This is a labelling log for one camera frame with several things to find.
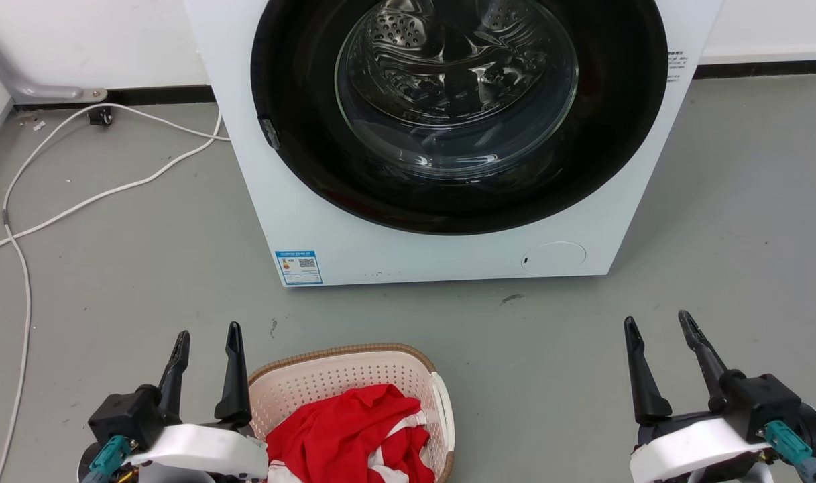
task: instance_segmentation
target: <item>white plastic basket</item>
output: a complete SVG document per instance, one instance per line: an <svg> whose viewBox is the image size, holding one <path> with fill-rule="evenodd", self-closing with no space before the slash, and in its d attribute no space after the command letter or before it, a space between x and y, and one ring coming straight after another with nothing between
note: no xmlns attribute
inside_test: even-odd
<svg viewBox="0 0 816 483"><path fill-rule="evenodd" d="M447 481L456 446L453 405L432 362L409 345L350 345L270 363L249 376L249 424L264 440L303 404L384 383L420 400L428 419L430 467L436 483Z"/></svg>

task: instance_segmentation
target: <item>gray concrete floor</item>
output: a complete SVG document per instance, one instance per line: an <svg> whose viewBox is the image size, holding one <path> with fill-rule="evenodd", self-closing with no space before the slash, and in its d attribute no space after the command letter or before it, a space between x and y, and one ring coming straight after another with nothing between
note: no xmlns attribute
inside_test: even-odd
<svg viewBox="0 0 816 483"><path fill-rule="evenodd" d="M217 116L213 105L146 110L200 131ZM41 131L31 118L6 123L0 204L67 115L38 114ZM202 142L128 113L110 129L81 121L65 132L13 192L15 229ZM182 329L193 339L182 417L209 420L230 321L244 327L251 370L350 343L421 349L453 397L456 483L628 481L637 428L626 315L677 412L704 409L707 397L677 309L728 364L775 373L816 406L816 76L695 83L607 277L286 290L225 143L22 245L34 330L6 482L71 481L92 440L86 419L111 392L158 382ZM511 294L524 297L503 303ZM21 270L2 248L0 451L23 316ZM776 476L797 480L788 468Z"/></svg>

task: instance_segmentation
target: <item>washing machine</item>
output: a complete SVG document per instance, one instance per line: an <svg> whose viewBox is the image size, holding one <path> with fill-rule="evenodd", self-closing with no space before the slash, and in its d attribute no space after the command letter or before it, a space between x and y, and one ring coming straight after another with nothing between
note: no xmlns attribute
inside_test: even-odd
<svg viewBox="0 0 816 483"><path fill-rule="evenodd" d="M720 3L186 8L295 287L609 272Z"/></svg>

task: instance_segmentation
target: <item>power cord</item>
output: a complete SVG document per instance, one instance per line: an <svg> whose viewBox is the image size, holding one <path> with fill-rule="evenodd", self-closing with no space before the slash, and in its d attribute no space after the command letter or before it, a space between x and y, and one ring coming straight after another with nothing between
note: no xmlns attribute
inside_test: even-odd
<svg viewBox="0 0 816 483"><path fill-rule="evenodd" d="M11 192L12 192L13 188L15 187L15 184L17 183L17 181L19 180L19 178L21 177L21 175L23 174L25 169L30 165L31 162L33 162L33 159L35 158L37 153L39 153L41 148L43 148L45 146L45 144L47 144L47 142L50 141L51 138L54 135L56 135L56 132L59 132L59 129L62 129L65 125L67 125L67 123L70 123L72 120L76 119L78 116L82 115L83 113L88 112L91 109L95 109L96 107L106 107L106 106L116 107L116 108L119 108L119 109L122 109L122 110L126 110L126 111L129 111L129 112L132 112L132 113L139 114L140 116L144 116L145 118L153 119L153 120L156 120L158 122L165 123L166 125L174 127L176 129L180 129L180 131L189 132L190 134L195 134L195 135L201 136L203 138L208 138L208 141L206 141L205 144L203 144L202 146L199 146L195 150L188 151L187 153L184 153L183 155L175 158L174 160L169 162L167 165L165 165L163 168L161 168L157 173L154 173L153 175L145 178L144 180L139 180L139 181L136 181L136 182L133 182L133 183L125 184L125 186L119 186L116 189L107 190L107 191L101 193L100 195L92 196L92 198L89 198L86 201L83 201L82 203L80 203L79 205L75 205L75 206L69 208L68 210L63 211L62 213L59 213L55 217L47 220L46 222L43 222L43 223L37 225L37 226L34 226L31 229L27 229L27 230L25 230L25 231L23 231L21 233L17 233L16 235L14 233L12 233L11 223L10 223L10 220L9 220L9 211L8 211L9 199L11 198ZM193 129L187 129L186 127L176 125L175 123L169 122L168 120L160 119L160 118L158 118L156 116L153 116L151 114L147 114L147 113L138 111L137 109L133 109L133 108L130 108L130 107L127 107L127 106L122 106L120 104L113 104L111 102L102 102L101 104L95 104L93 106L84 107L83 109L81 109L81 110L77 111L76 113L72 114L70 116L70 118L65 119L56 129L53 129L53 131L50 133L50 135L48 135L45 138L45 140L42 141L41 144L39 144L39 146L37 148L35 148L35 150L31 153L31 155L29 157L27 157L27 160L25 160L25 162L23 163L23 166L21 166L21 168L19 169L19 171L15 175L15 178L11 181L11 184L9 185L9 190L5 193L5 199L3 200L3 226L5 227L5 232L6 232L6 235L8 235L8 238L1 239L0 247L2 247L5 244L12 244L13 247L15 247L15 250L17 251L17 256L21 260L21 268L23 269L23 280L25 282L25 295L27 296L27 316L25 316L25 328L24 328L24 333L23 333L23 354L21 355L21 371L19 371L19 379L18 379L18 382L17 382L17 392L16 392L16 395L15 395L15 406L13 406L13 409L11 411L11 419L10 419L10 422L9 422L9 432L8 432L8 435L5 438L5 444L3 446L3 455L0 457L0 479L3 476L3 470L5 468L6 461L9 458L9 450L11 449L11 441L13 439L13 436L15 436L15 425L17 423L17 415L18 415L18 412L19 412L19 408L21 407L21 399L23 397L23 383L24 383L24 378L25 378L25 371L27 371L27 355L30 353L30 332L31 332L30 326L32 324L32 289L30 287L30 269L27 266L27 260L25 259L25 256L23 256L23 250L21 250L21 246L17 243L17 239L22 238L22 237L24 237L26 235L29 235L30 233L35 233L38 230L43 229L43 228L45 228L47 226L50 226L51 224L53 224L55 222L58 222L62 218L67 217L71 213L79 211L80 209L84 208L85 206L91 205L92 203L94 203L95 201L98 201L99 199L105 198L105 197L107 197L109 195L113 195L113 193L122 192L122 191L127 190L127 189L132 189L133 187L136 187L136 186L142 186L143 184L151 183L151 181L156 180L160 175L162 175L163 173L166 173L166 171L169 171L170 168L174 167L179 162L181 162L184 159L187 159L188 157L193 156L196 153L199 153L199 152L205 150L207 147L211 146L211 144L214 143L215 140L228 141L229 138L224 138L224 137L221 137L221 136L217 135L218 132L220 132L220 125L221 125L222 122L223 122L223 114L218 113L217 114L217 125L214 128L214 134L205 134L203 132L193 131Z"/></svg>

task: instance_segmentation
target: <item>floor stain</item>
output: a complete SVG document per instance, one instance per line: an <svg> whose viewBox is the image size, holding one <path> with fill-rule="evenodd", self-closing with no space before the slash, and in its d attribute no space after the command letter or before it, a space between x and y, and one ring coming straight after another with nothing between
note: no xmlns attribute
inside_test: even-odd
<svg viewBox="0 0 816 483"><path fill-rule="evenodd" d="M523 298L524 298L524 295L523 295L523 294L519 294L519 293L516 293L516 294L511 294L511 296L508 296L508 297L506 297L505 299L501 300L501 301L500 301L500 305L503 305L504 303L508 303L508 302L510 302L511 300L515 300L515 299L523 299Z"/></svg>

